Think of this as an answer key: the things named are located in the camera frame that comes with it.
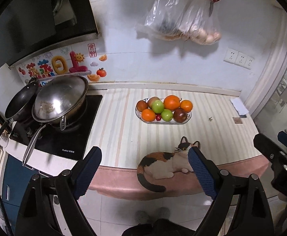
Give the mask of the dark red apple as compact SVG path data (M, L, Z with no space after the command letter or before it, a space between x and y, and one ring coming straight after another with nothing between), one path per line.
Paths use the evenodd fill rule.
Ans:
M177 123L183 123L185 122L187 119L187 113L181 109L181 108L177 108L174 110L173 113L173 120Z

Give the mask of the small green apple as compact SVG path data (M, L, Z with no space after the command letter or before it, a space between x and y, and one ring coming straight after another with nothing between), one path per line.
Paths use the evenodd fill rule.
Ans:
M173 119L173 113L171 110L169 109L164 109L162 112L161 112L161 118L163 121L165 122L170 122L172 119Z

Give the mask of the red cherry tomato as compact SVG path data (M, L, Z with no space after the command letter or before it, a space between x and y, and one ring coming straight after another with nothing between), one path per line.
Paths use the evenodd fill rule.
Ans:
M156 114L156 120L159 122L159 121L161 121L161 119L162 119L161 115L160 114Z

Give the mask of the large orange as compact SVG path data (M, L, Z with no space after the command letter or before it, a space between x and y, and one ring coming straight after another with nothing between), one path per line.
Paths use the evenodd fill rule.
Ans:
M163 104L165 109L174 111L180 107L180 98L175 95L169 95L164 99Z

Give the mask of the large green apple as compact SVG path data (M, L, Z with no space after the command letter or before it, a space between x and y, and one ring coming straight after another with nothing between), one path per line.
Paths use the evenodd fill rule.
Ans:
M151 108L154 113L161 114L164 111L164 104L161 100L155 100Z

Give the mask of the small brown round fruit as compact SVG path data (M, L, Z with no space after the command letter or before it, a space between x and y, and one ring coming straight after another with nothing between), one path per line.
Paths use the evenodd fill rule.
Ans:
M144 111L147 108L148 108L148 104L144 100L140 100L140 101L137 102L136 109L139 112L142 112L142 111Z

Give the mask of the brown pear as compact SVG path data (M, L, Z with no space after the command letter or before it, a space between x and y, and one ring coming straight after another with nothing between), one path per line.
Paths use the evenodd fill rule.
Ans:
M159 98L157 96L151 97L147 102L148 106L151 108L152 104L157 100L159 100Z

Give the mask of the striped table mat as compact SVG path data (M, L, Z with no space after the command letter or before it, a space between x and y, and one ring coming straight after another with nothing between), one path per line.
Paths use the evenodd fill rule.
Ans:
M200 141L201 151L219 168L235 176L263 175L268 160L253 145L257 128L250 116L238 117L229 95L176 91L174 95L193 104L185 124L147 124L135 113L136 103L145 98L170 95L168 90L109 89L103 96L88 140L88 147L102 150L102 161L89 188L102 195L127 200L152 200L200 193L193 173L177 172L170 179L158 180L163 193L145 189L137 180L137 166L147 154L172 152L183 136Z

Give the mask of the calico cat shaped mat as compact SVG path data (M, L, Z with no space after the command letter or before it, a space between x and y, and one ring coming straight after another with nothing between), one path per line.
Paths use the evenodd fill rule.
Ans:
M184 174L192 172L193 169L188 161L188 151L192 147L200 148L200 141L189 142L187 137L183 136L173 152L152 152L144 156L137 166L139 183L149 191L165 192L165 186L150 183L145 175L161 180L174 177L176 172Z

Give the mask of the grey slippers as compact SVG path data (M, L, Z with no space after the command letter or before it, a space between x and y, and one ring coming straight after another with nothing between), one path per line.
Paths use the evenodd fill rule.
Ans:
M151 224L158 219L169 219L170 215L171 212L167 207L158 208L152 215L146 211L138 210L135 212L134 220L136 224Z

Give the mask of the plastic bag with eggs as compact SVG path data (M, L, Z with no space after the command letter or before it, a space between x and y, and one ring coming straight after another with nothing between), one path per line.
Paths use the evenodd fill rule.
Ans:
M199 45L212 45L221 39L217 11L211 0L191 0L179 25L180 37Z

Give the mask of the black range hood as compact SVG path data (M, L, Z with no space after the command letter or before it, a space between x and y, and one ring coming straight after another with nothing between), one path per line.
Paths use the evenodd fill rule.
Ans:
M89 0L0 0L0 68L97 37Z

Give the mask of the right white wall socket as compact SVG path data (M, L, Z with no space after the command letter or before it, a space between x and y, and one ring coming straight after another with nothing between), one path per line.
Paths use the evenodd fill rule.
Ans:
M253 57L250 57L250 56L247 56L246 62L245 62L245 64L244 64L244 67L245 67L246 69L251 69L253 63L254 63L254 58L253 58Z

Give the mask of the left white wall socket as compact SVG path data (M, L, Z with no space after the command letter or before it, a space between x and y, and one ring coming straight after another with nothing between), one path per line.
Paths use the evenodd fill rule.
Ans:
M239 52L235 49L228 48L224 57L224 61L234 64Z

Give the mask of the colourful wall sticker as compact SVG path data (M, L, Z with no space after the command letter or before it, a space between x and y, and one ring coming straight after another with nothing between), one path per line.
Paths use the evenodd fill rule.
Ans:
M40 86L61 76L81 76L89 83L97 83L107 76L104 64L108 56L95 41L63 46L30 58L16 67L23 84L32 78Z

